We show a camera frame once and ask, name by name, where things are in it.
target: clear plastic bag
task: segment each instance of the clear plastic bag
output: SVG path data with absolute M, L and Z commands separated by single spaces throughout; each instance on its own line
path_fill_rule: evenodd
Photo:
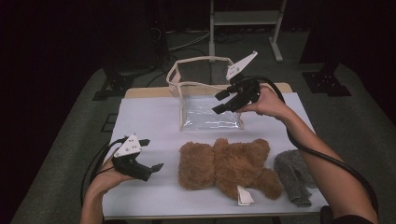
M 216 114 L 212 108 L 224 104 L 233 96 L 218 101 L 216 93 L 229 86 L 226 79 L 228 58 L 198 57 L 175 62 L 166 81 L 172 94 L 180 100 L 181 131 L 243 129 L 239 113 Z

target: teddy bear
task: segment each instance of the teddy bear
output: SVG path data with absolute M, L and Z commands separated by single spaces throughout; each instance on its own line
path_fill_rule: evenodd
M 214 146 L 188 142 L 180 152 L 178 183 L 184 189 L 204 189 L 216 185 L 231 199 L 238 199 L 237 186 L 260 190 L 275 200 L 283 187 L 274 170 L 264 167 L 270 147 L 267 141 L 232 143 L 226 138 Z

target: dark background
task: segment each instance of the dark background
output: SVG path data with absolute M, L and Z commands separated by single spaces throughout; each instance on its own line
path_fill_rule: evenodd
M 216 2 L 223 10 L 277 6 L 276 1 Z M 301 63 L 325 62 L 341 44 L 341 63 L 361 77 L 396 123 L 395 7 L 390 0 L 348 2 L 289 0 L 282 30 L 311 28 Z M 0 222 L 8 223 L 90 76 L 109 62 L 133 69 L 157 66 L 166 44 L 150 28 L 208 29 L 209 1 L 3 0 L 0 10 L 6 110 Z

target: gray knit glove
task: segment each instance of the gray knit glove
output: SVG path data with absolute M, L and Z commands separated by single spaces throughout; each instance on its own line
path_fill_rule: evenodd
M 285 151 L 277 155 L 274 169 L 292 203 L 298 207 L 312 205 L 309 201 L 311 193 L 306 188 L 316 188 L 317 186 L 298 149 Z

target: gray carpet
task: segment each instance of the gray carpet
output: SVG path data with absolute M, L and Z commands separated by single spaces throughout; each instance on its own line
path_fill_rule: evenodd
M 380 222 L 392 223 L 396 220 L 395 127 L 364 89 L 359 77 L 343 65 L 337 68 L 335 75 L 352 96 L 328 97 L 310 92 L 302 72 L 318 71 L 321 64 L 298 64 L 307 33 L 280 33 L 278 45 L 283 63 L 276 63 L 268 35 L 245 35 L 243 40 L 233 44 L 217 44 L 216 53 L 237 62 L 257 50 L 259 55 L 244 73 L 269 77 L 274 82 L 287 82 L 298 92 L 316 133 L 369 180 L 379 201 Z M 175 47 L 196 37 L 170 34 L 169 45 Z M 191 48 L 194 49 L 173 53 L 170 62 L 164 63 L 163 70 L 173 65 L 175 57 L 201 56 L 195 49 L 208 52 L 207 43 Z M 138 77 L 133 87 L 146 87 L 161 72 L 159 69 Z M 99 69 L 82 90 L 12 223 L 78 223 L 81 179 L 94 155 L 109 141 L 111 133 L 102 132 L 102 128 L 107 116 L 118 113 L 120 106 L 120 97 L 92 100 L 105 80 L 106 75 Z M 165 75 L 162 75 L 150 87 L 165 85 Z M 318 216 L 282 217 L 281 221 L 287 224 L 318 223 Z M 150 223 L 150 220 L 129 222 Z M 271 219 L 190 219 L 165 220 L 163 223 L 271 223 Z

